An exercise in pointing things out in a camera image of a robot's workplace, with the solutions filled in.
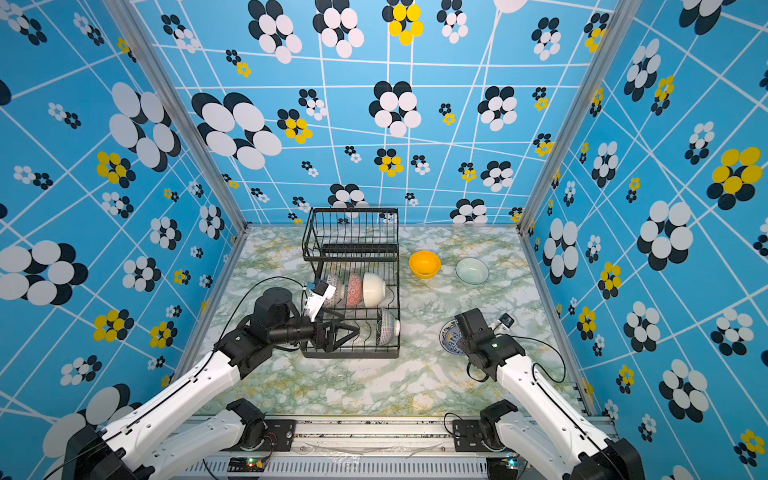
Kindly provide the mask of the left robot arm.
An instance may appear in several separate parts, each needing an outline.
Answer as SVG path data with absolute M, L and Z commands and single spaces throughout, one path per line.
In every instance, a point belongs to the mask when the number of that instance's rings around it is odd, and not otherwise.
M 56 471 L 61 479 L 170 479 L 218 451 L 274 451 L 264 413 L 245 399 L 229 403 L 211 419 L 177 429 L 221 392 L 245 379 L 284 345 L 308 343 L 333 352 L 359 334 L 326 309 L 334 290 L 310 291 L 301 308 L 289 290 L 267 289 L 253 311 L 218 340 L 212 351 L 167 390 L 99 431 L 83 428 L 67 443 Z

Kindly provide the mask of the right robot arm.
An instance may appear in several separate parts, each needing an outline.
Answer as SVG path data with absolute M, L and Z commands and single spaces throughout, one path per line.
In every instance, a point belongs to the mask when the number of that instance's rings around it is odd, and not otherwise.
M 480 413 L 481 442 L 512 450 L 546 479 L 643 479 L 641 456 L 626 439 L 612 440 L 573 408 L 537 371 L 511 335 L 493 331 L 475 308 L 455 316 L 459 349 L 514 398 Z

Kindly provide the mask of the blue yellow floral bowl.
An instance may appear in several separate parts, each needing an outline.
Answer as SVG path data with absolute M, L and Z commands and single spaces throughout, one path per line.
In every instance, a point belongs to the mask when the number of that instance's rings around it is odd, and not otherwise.
M 461 339 L 462 334 L 458 325 L 458 321 L 455 319 L 448 321 L 440 330 L 440 345 L 449 354 L 463 355 L 463 351 L 458 346 L 458 343 Z

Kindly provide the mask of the dark blue patterned bowl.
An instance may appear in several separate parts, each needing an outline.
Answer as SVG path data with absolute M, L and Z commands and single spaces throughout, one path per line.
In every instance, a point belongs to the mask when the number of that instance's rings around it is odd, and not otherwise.
M 388 346 L 400 333 L 400 320 L 387 308 L 380 308 L 377 320 L 377 345 Z

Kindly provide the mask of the white red lattice bowl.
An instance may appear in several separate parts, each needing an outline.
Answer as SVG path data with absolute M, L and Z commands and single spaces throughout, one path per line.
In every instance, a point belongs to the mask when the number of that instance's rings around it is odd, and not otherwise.
M 325 279 L 326 283 L 334 288 L 333 294 L 324 301 L 325 308 L 335 308 L 345 296 L 345 284 L 336 274 L 330 273 Z

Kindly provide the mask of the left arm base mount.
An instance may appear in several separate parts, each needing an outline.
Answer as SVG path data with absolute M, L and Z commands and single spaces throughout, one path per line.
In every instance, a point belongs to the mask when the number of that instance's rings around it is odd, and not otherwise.
M 293 419 L 266 419 L 247 426 L 232 452 L 289 452 L 297 422 Z

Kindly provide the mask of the plain white bowl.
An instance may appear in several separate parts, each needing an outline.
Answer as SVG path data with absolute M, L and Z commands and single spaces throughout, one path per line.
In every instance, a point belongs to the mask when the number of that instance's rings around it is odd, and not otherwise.
M 363 302 L 366 308 L 378 307 L 386 298 L 387 285 L 383 278 L 373 272 L 363 275 Z

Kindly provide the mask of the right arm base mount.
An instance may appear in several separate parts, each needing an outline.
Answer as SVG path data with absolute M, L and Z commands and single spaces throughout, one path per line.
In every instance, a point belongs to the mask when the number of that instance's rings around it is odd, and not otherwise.
M 483 420 L 454 419 L 450 424 L 454 449 L 459 453 L 509 452 Z

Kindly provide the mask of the black floral pink bowl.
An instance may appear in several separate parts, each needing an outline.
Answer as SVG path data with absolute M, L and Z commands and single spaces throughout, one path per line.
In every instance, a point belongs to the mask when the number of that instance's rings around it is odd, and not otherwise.
M 347 308 L 356 308 L 363 301 L 363 278 L 351 273 L 347 284 Z

